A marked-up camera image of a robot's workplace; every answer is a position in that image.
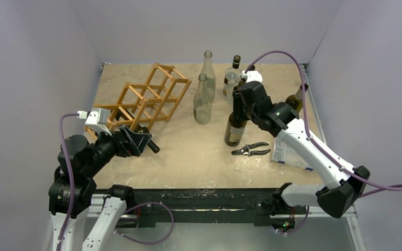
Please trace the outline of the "dark labelled wine bottle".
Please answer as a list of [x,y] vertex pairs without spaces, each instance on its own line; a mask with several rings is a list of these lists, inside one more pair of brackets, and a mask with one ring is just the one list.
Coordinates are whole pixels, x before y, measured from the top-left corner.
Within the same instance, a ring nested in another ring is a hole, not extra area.
[[245,106],[243,103],[243,114],[241,120],[233,120],[233,106],[232,113],[228,117],[224,141],[228,146],[237,146],[243,136],[245,127],[247,125],[247,116],[245,113]]

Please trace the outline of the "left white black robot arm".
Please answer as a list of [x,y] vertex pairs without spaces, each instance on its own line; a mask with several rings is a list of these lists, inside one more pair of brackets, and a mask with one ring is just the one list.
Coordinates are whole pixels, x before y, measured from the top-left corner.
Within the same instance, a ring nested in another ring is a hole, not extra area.
[[113,185],[102,219],[85,239],[85,220],[96,191],[94,177],[115,156],[139,157],[151,138],[150,133],[134,132],[122,126],[115,132],[99,133],[94,143],[83,135],[62,140],[59,166],[48,191],[55,238],[53,250],[101,249],[104,246],[109,229],[115,226],[115,216],[132,212],[135,198],[131,187]]

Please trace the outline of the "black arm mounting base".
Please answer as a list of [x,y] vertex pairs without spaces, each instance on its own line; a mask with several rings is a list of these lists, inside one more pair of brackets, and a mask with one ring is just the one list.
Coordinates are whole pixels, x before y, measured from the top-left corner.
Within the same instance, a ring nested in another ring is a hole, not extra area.
[[155,227],[158,223],[251,223],[289,227],[305,216],[306,208],[277,206],[274,188],[140,189],[133,190],[140,209],[120,217],[121,229]]

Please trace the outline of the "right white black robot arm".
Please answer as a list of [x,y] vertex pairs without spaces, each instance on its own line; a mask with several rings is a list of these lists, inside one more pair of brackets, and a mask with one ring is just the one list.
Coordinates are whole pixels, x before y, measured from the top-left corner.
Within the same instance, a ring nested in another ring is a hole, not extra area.
[[247,82],[233,92],[235,112],[241,120],[251,120],[292,148],[321,178],[317,185],[287,182],[272,194],[271,215],[285,213],[295,206],[320,207],[340,218],[361,196],[370,171],[354,167],[340,158],[305,127],[298,113],[284,102],[272,103],[262,83]]

